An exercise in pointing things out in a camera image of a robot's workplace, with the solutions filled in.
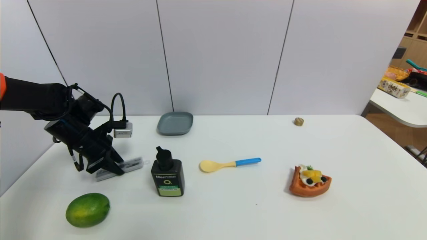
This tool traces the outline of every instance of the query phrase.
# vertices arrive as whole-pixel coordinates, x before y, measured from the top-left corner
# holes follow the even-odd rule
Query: panel seam
[[[271,101],[273,99],[274,87],[276,86],[277,75],[279,73],[280,62],[282,60],[283,49],[285,47],[286,37],[288,35],[289,23],[291,22],[292,10],[295,0],[292,0],[291,11],[289,12],[288,25],[286,26],[285,38],[283,39],[282,51],[280,52],[279,64],[277,65],[276,77],[274,78],[273,90],[271,91],[270,103],[268,105],[267,115],[270,113]]]

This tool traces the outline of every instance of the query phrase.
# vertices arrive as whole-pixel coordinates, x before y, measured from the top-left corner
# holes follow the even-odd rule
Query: small wooden block
[[[295,125],[297,125],[297,126],[302,126],[302,124],[304,123],[304,119],[302,119],[302,118],[300,118],[300,117],[297,117],[295,120],[294,120],[294,124]]]

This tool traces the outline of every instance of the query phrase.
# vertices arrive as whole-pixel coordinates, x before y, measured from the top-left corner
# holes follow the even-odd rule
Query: gray tray
[[[157,124],[162,135],[184,135],[193,126],[193,115],[189,112],[169,112],[161,116]]]

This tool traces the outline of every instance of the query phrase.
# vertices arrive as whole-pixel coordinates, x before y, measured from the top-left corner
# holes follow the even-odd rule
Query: green label
[[[160,196],[174,197],[181,196],[181,188],[159,188]]]
[[[160,196],[181,196],[178,176],[176,174],[154,174]]]

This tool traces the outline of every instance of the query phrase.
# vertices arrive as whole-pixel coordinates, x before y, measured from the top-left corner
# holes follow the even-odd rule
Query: small box
[[[396,98],[405,98],[411,91],[410,87],[388,77],[383,77],[381,79],[380,83],[378,84],[378,88],[390,95],[395,96]]]

